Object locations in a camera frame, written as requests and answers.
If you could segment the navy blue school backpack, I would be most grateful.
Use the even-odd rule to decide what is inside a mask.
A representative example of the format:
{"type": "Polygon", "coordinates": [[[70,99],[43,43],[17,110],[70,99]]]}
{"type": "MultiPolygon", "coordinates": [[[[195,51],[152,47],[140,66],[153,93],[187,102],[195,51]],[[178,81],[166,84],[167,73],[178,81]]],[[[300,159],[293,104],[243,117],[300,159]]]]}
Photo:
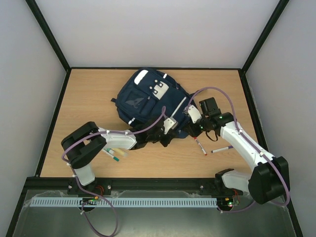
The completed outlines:
{"type": "Polygon", "coordinates": [[[184,111],[191,97],[192,94],[167,73],[141,68],[111,101],[115,103],[120,119],[132,127],[156,119],[165,106],[165,115],[177,122],[173,129],[175,137],[184,139],[189,135],[184,126],[190,120],[184,111]]]}

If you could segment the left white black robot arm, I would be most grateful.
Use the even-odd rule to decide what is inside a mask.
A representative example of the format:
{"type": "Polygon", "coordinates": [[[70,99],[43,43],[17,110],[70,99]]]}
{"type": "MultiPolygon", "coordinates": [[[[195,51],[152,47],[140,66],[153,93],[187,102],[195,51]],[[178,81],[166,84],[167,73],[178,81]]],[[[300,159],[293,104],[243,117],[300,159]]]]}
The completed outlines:
{"type": "Polygon", "coordinates": [[[64,157],[74,170],[74,175],[81,185],[86,186],[95,180],[90,165],[96,155],[106,149],[137,150],[147,143],[162,142],[166,147],[175,137],[173,129],[178,125],[174,118],[158,117],[143,125],[125,131],[114,131],[100,128],[90,121],[64,138],[61,146],[64,157]]]}

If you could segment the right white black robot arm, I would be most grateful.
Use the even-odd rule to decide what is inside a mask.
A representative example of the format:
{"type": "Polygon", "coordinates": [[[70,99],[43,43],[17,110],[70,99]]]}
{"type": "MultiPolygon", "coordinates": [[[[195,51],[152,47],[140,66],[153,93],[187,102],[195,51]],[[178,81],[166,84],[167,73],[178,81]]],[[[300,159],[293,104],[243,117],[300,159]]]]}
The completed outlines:
{"type": "Polygon", "coordinates": [[[226,169],[217,174],[216,190],[227,193],[230,189],[249,193],[258,204],[265,204],[277,197],[290,200],[288,162],[275,157],[254,141],[237,122],[233,114],[222,113],[214,98],[200,102],[201,111],[188,105],[186,114],[191,118],[188,133],[198,136],[203,131],[214,131],[216,136],[226,140],[246,161],[251,174],[226,169]]]}

